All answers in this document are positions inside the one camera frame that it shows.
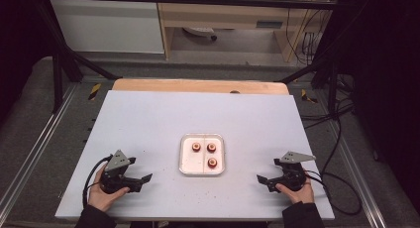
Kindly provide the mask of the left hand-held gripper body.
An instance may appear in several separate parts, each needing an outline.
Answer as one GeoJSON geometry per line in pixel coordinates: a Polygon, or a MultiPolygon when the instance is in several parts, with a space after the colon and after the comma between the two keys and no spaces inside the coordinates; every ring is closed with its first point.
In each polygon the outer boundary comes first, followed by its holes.
{"type": "Polygon", "coordinates": [[[100,177],[102,189],[106,193],[114,193],[124,187],[122,181],[130,164],[131,161],[121,150],[112,156],[100,177]]]}

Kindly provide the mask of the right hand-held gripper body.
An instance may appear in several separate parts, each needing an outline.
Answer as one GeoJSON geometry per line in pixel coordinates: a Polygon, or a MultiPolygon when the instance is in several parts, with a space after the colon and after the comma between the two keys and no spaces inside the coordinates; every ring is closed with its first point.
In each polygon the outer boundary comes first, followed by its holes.
{"type": "Polygon", "coordinates": [[[300,190],[306,180],[302,163],[315,160],[316,157],[313,155],[287,152],[279,159],[279,166],[283,171],[283,178],[285,179],[283,185],[293,191],[300,190]]]}

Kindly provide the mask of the white square metal-rimmed tray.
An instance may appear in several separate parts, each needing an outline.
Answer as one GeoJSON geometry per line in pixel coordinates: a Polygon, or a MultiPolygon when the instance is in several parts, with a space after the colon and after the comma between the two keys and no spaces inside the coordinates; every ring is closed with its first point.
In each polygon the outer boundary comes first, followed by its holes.
{"type": "Polygon", "coordinates": [[[218,134],[186,134],[180,142],[179,169],[190,176],[216,176],[221,174],[226,167],[225,145],[223,138],[218,134]],[[192,144],[199,143],[201,150],[194,152],[192,144]],[[217,149],[214,153],[207,151],[207,145],[213,143],[217,149]],[[207,162],[210,158],[217,160],[217,166],[209,168],[207,162]]]}

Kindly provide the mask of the person's right hand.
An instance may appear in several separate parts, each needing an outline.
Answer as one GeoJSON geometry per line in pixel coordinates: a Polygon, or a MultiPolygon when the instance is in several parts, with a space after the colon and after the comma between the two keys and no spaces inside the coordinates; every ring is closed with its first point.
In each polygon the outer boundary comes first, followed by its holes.
{"type": "Polygon", "coordinates": [[[293,191],[287,188],[285,185],[278,183],[275,186],[281,193],[285,194],[293,204],[302,202],[302,203],[314,203],[314,192],[312,189],[311,181],[307,178],[303,186],[297,190],[293,191]]]}

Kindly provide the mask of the person's left hand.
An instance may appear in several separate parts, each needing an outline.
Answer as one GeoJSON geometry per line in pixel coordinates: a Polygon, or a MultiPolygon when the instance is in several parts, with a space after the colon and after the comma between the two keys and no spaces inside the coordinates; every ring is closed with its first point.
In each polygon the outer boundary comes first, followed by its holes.
{"type": "Polygon", "coordinates": [[[91,205],[102,212],[110,209],[112,204],[119,198],[123,197],[130,191],[128,187],[123,187],[114,193],[106,193],[102,190],[100,185],[100,178],[104,172],[105,167],[102,167],[95,175],[94,184],[89,189],[87,204],[91,205]]]}

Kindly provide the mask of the yellow black striped tape marker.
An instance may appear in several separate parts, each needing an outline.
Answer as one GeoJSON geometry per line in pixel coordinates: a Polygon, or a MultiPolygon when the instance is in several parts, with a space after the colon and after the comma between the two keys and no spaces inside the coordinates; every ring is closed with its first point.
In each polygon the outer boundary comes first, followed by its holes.
{"type": "Polygon", "coordinates": [[[95,99],[100,87],[101,87],[101,83],[96,83],[92,87],[91,92],[89,93],[89,96],[88,96],[88,100],[94,100],[95,99]]]}
{"type": "Polygon", "coordinates": [[[303,101],[309,101],[311,103],[318,103],[316,98],[311,98],[308,96],[307,91],[305,89],[301,89],[301,99],[303,101]]]}

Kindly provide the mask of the light wooden board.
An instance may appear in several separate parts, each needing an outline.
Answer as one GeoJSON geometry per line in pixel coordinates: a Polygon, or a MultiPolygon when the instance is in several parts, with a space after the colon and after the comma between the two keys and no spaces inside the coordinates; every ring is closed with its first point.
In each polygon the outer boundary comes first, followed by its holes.
{"type": "Polygon", "coordinates": [[[120,78],[112,87],[118,91],[206,92],[288,95],[284,83],[198,79],[120,78]]]}

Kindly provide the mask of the white cabinet panel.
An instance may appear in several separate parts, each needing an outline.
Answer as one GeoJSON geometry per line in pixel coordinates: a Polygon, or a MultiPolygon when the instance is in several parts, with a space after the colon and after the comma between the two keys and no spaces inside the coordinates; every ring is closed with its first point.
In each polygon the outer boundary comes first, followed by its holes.
{"type": "Polygon", "coordinates": [[[52,6],[74,51],[163,53],[155,4],[52,0],[52,6]]]}

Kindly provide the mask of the white device under desk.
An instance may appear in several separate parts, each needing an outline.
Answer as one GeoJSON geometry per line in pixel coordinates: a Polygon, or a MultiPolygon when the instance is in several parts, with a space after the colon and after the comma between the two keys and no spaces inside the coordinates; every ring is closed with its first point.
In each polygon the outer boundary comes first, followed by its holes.
{"type": "Polygon", "coordinates": [[[184,31],[195,36],[209,38],[211,41],[217,40],[212,28],[184,28],[184,31]]]}

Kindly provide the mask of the light wooden desk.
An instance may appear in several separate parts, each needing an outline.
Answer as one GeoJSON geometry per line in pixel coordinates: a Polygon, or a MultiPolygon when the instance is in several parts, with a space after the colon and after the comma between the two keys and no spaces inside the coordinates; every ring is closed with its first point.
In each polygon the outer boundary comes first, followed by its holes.
{"type": "MultiPolygon", "coordinates": [[[[328,0],[307,0],[327,2],[328,0]]],[[[263,29],[274,32],[283,60],[290,62],[303,38],[318,23],[306,9],[275,9],[193,4],[157,5],[164,52],[169,55],[176,28],[263,29]]]]}

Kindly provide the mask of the aluminium floor rail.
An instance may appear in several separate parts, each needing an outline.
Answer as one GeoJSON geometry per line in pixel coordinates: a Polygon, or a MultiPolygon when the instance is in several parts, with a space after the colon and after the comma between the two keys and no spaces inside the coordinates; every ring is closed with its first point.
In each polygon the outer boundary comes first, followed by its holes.
{"type": "Polygon", "coordinates": [[[0,208],[2,210],[5,210],[7,207],[12,207],[15,203],[17,197],[27,182],[28,177],[30,176],[50,138],[52,137],[55,128],[57,127],[68,105],[70,104],[77,87],[78,83],[72,83],[64,93],[62,104],[50,117],[47,125],[44,127],[41,135],[32,146],[29,154],[20,167],[17,175],[11,182],[11,185],[8,187],[2,199],[0,200],[0,208]]]}
{"type": "Polygon", "coordinates": [[[329,125],[338,140],[338,150],[340,151],[342,160],[350,176],[352,184],[361,198],[362,206],[370,227],[386,228],[386,222],[368,187],[368,182],[362,174],[362,171],[354,159],[350,147],[344,135],[342,134],[339,122],[330,121],[329,125]]]}

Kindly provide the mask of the black metal frame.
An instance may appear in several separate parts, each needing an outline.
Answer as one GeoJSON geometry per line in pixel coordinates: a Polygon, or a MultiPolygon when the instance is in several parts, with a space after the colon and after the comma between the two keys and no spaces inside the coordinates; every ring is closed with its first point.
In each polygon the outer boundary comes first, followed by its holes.
{"type": "MultiPolygon", "coordinates": [[[[80,81],[83,78],[77,62],[87,66],[107,79],[119,79],[119,76],[106,71],[94,64],[87,58],[76,53],[69,47],[64,39],[59,24],[53,20],[52,15],[46,10],[47,0],[33,0],[35,8],[43,19],[51,34],[53,48],[53,71],[54,86],[60,86],[59,70],[64,69],[71,81],[80,81]]],[[[107,2],[141,2],[141,3],[164,3],[164,4],[193,4],[193,5],[215,5],[215,6],[241,6],[257,8],[284,8],[284,9],[316,9],[316,10],[342,10],[347,5],[330,2],[299,1],[299,0],[90,0],[107,2]]]]}

